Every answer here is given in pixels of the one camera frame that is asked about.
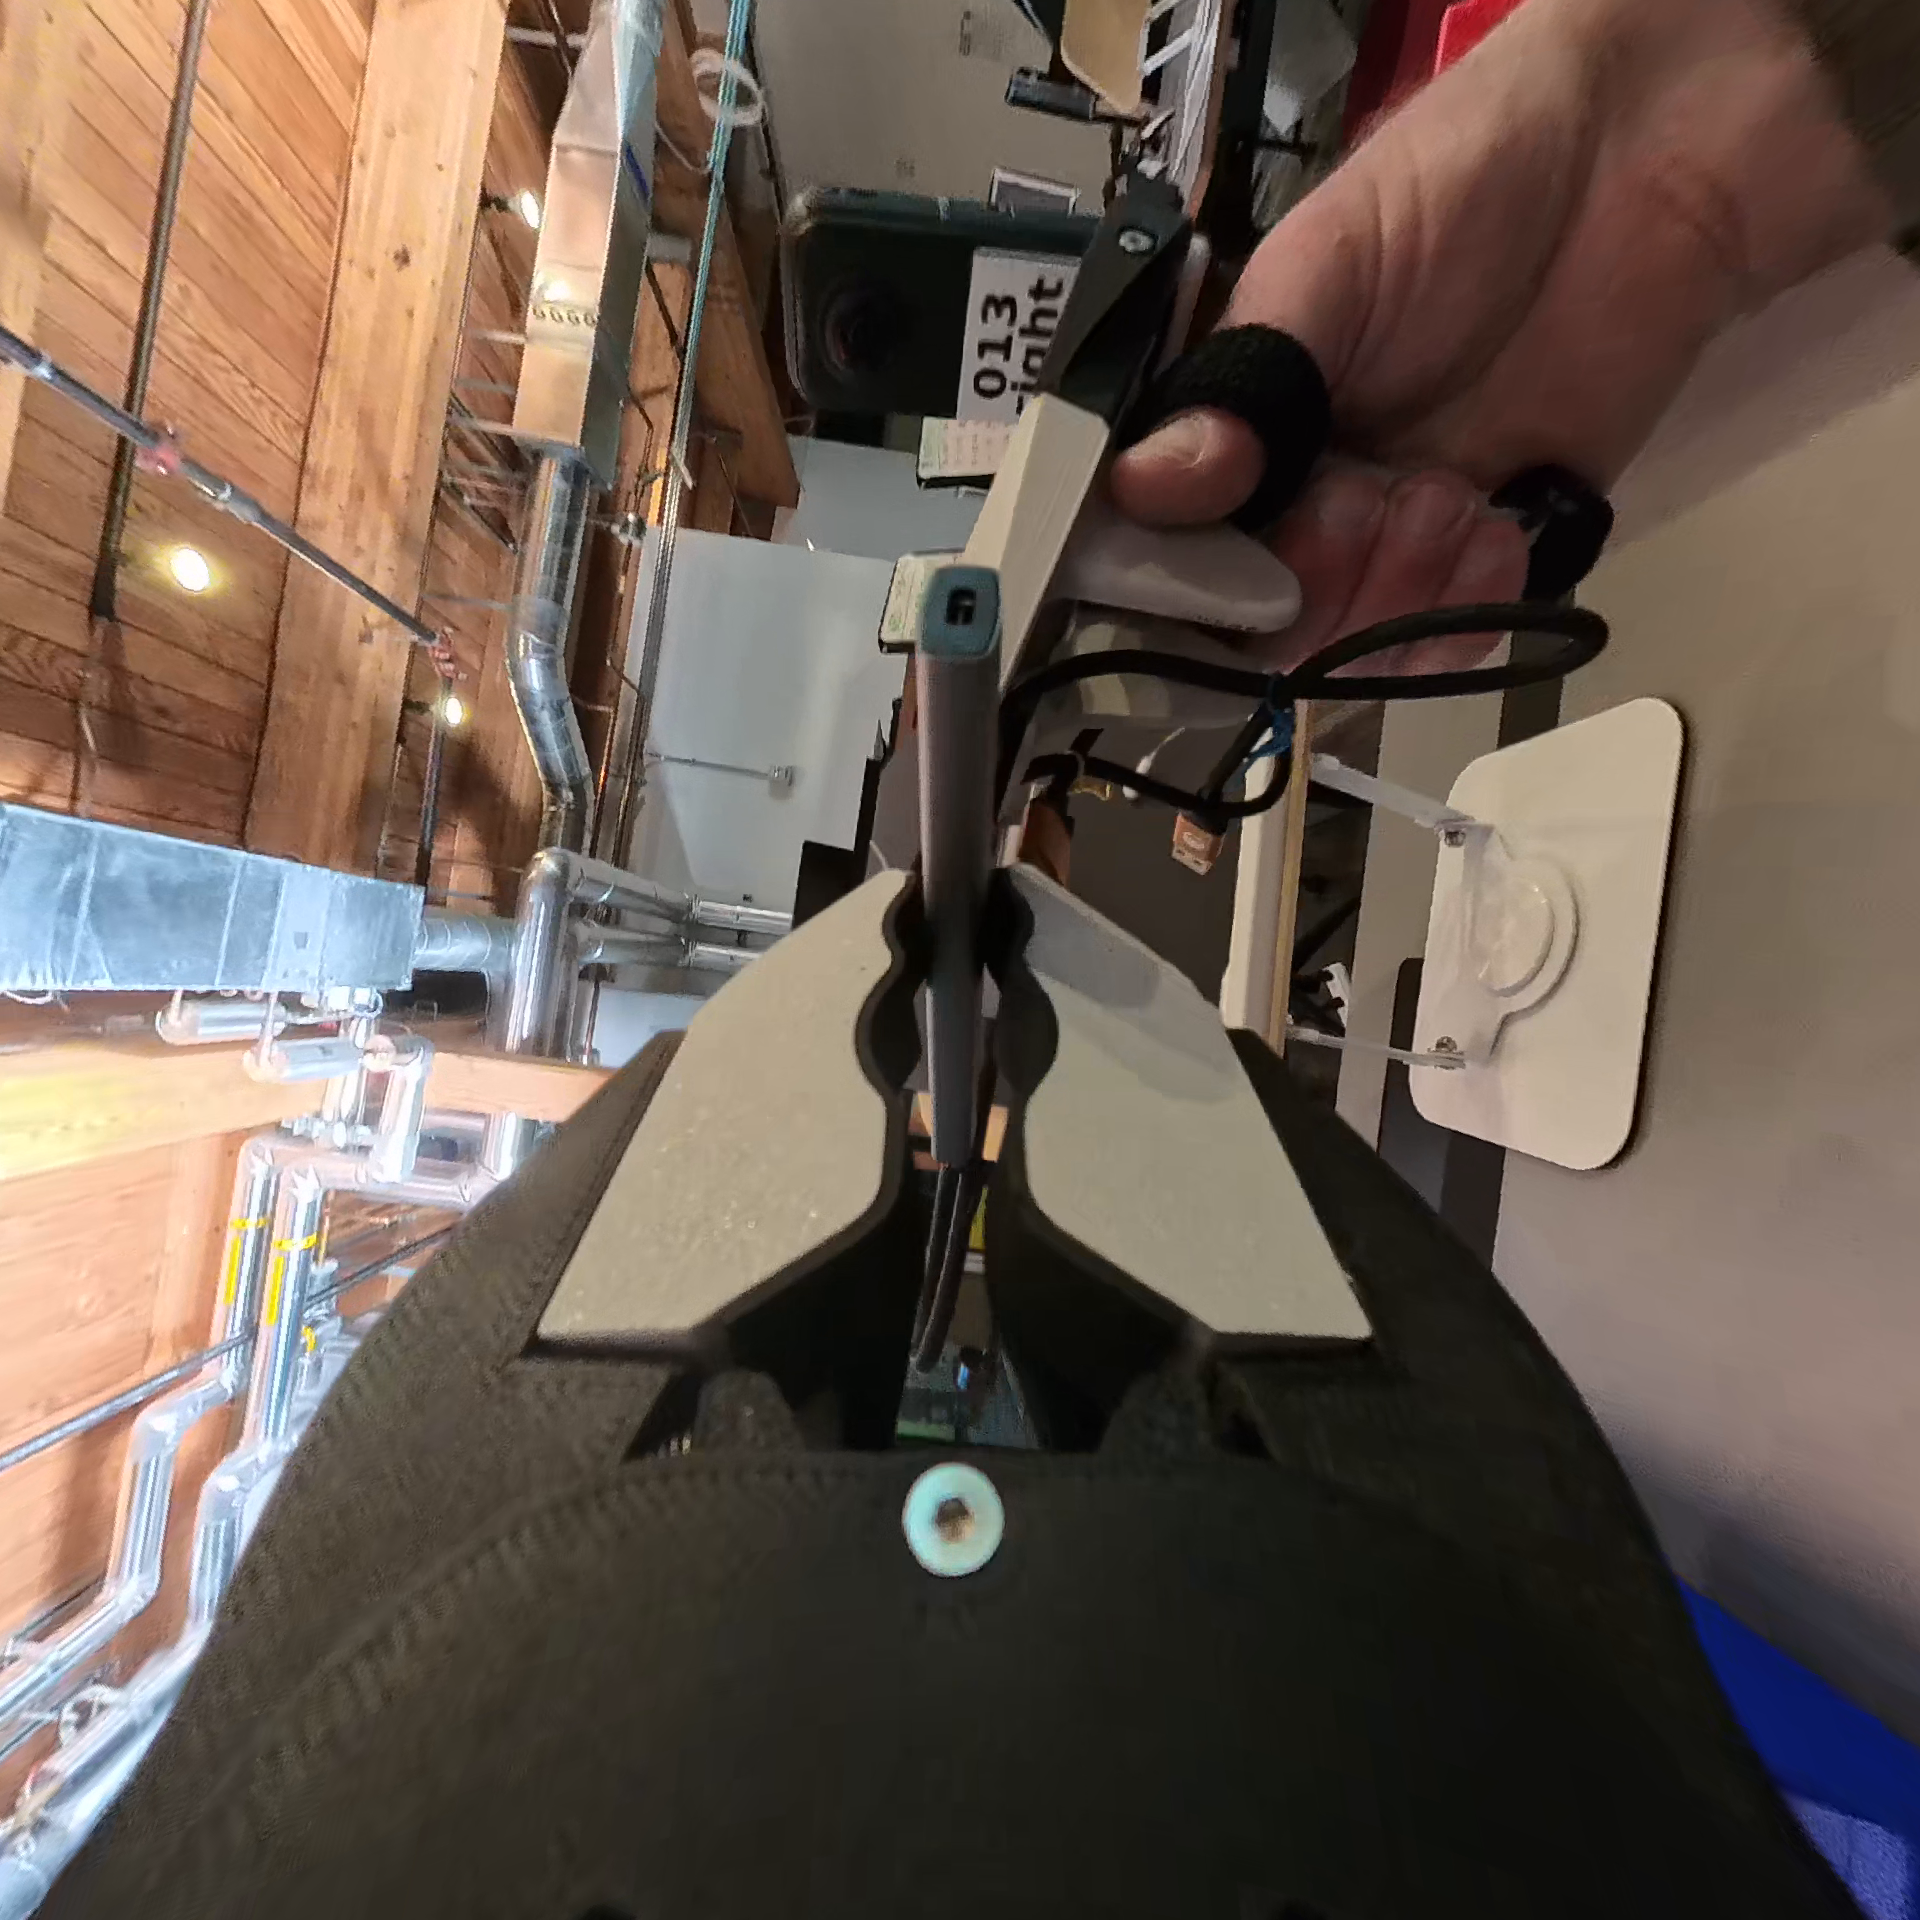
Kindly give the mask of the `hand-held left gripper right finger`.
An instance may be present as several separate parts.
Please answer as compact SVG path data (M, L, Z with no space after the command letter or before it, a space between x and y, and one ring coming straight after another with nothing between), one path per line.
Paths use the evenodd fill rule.
M1002 1166L1067 1257L1220 1349L1372 1324L1213 1004L1031 867L998 874Z

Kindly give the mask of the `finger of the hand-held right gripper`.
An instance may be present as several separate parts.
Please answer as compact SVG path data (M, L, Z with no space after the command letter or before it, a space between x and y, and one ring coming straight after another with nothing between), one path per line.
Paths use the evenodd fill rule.
M1032 398L998 461L962 554L998 594L998 693L1061 646L1071 599L1055 585L1064 549L1109 460L1110 426L1063 398Z

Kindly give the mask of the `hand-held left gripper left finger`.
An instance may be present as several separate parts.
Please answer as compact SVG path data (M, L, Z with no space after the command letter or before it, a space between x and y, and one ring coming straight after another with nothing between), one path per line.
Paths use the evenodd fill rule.
M536 1325L707 1341L872 1236L908 1170L920 889L859 883L690 1020Z

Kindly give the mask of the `dark grey usb hub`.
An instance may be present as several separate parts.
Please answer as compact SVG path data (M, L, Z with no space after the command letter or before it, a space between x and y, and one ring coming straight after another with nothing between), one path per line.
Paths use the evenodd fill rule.
M991 878L1002 599L990 567L938 567L920 596L919 861L927 935L930 1155L967 1166L980 1066L980 927Z

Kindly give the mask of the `black braided cable orange plugs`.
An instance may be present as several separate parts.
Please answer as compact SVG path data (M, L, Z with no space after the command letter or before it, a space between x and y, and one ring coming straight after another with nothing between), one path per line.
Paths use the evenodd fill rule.
M1547 657L1458 668L1437 675L1372 675L1352 677L1356 661L1396 652L1419 639L1442 639L1477 633L1534 636L1554 639ZM1540 683L1557 683L1598 659L1608 642L1606 622L1587 609L1549 603L1472 603L1431 609L1416 614L1389 618L1350 637L1334 639L1294 668L1254 669L1250 665L1187 659L1172 652L1117 650L1046 662L1018 678L998 698L998 735L995 766L995 803L1003 803L1018 774L1018 757L1045 698L1095 678L1140 678L1170 689L1197 689L1245 702L1247 718L1275 718L1283 708L1323 700L1350 702L1423 702L1477 698Z

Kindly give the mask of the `blue plastic bin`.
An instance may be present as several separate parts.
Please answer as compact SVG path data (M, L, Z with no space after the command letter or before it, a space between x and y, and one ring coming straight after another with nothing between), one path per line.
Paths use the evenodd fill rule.
M1917 1915L1917 1751L1691 1587L1683 1597L1766 1777L1874 1918Z

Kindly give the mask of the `person's right hand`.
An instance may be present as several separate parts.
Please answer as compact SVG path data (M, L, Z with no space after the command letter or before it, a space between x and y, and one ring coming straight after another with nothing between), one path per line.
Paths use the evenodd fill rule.
M1608 493L1734 322L1893 245L1805 4L1534 2L1262 241L1224 330L1318 365L1330 445L1268 537L1296 665L1389 618L1520 596L1494 491Z

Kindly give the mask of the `wooden book stand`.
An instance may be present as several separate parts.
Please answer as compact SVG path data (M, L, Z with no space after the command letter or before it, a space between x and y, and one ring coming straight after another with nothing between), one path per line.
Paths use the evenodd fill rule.
M1119 116L1142 105L1142 47L1154 2L1063 2L1063 65Z
M1638 1123L1686 734L1642 698L1477 757L1442 801L1315 754L1310 777L1431 833L1412 1045L1287 1023L1411 1075L1428 1123L1570 1170Z

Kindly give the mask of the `silver ventilation duct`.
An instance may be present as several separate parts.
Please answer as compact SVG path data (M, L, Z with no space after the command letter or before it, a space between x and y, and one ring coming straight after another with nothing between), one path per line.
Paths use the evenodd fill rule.
M592 499L612 489L630 399L651 228L663 2L592 6L550 139L524 316L511 431L535 476L509 614L507 675L543 793L542 849L584 853L595 788L568 693L568 633Z

